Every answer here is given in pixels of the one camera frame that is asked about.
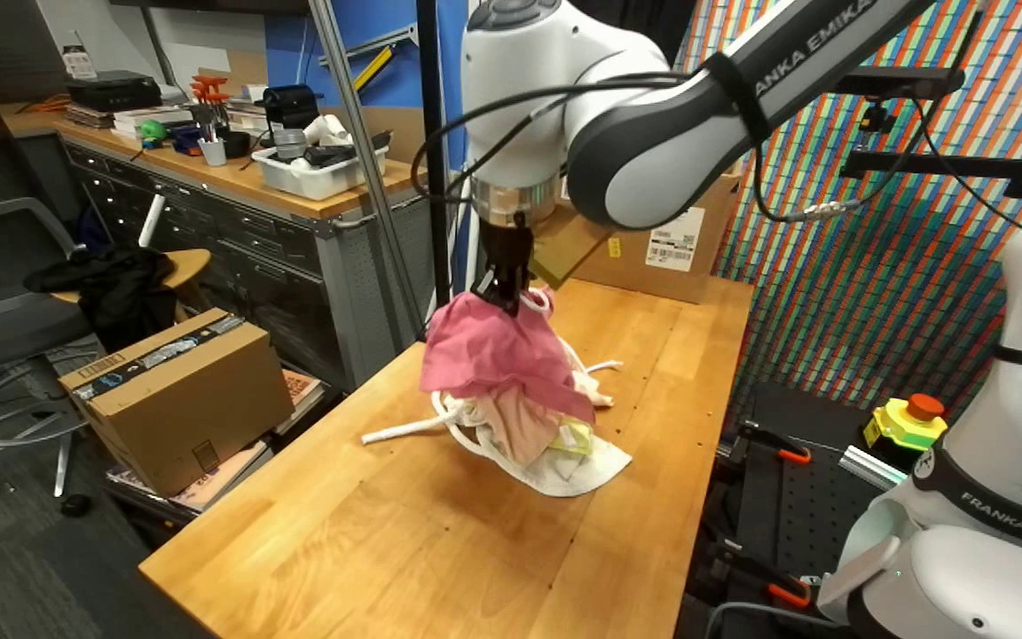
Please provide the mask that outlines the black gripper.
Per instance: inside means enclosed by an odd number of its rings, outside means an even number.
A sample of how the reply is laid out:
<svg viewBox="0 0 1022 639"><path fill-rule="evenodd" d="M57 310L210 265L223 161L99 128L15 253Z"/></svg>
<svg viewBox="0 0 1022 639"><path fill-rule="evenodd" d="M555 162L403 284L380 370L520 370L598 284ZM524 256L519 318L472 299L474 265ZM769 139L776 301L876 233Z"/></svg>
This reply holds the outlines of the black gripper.
<svg viewBox="0 0 1022 639"><path fill-rule="evenodd" d="M530 288L530 262L532 262L532 232L524 216L511 222L484 222L484 253L491 280L484 284L484 299L514 311L520 291Z"/></svg>

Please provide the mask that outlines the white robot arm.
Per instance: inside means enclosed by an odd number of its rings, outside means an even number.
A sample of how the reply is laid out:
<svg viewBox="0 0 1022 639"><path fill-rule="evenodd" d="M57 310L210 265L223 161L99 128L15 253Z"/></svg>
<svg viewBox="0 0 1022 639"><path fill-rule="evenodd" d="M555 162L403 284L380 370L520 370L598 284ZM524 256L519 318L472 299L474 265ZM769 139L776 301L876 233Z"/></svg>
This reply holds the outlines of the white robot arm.
<svg viewBox="0 0 1022 639"><path fill-rule="evenodd" d="M487 221L565 190L598 228L681 216L739 155L934 0L783 0L679 78L569 0L478 0L460 40ZM856 518L816 609L881 639L1022 639L1022 232L989 372L911 477Z"/></svg>

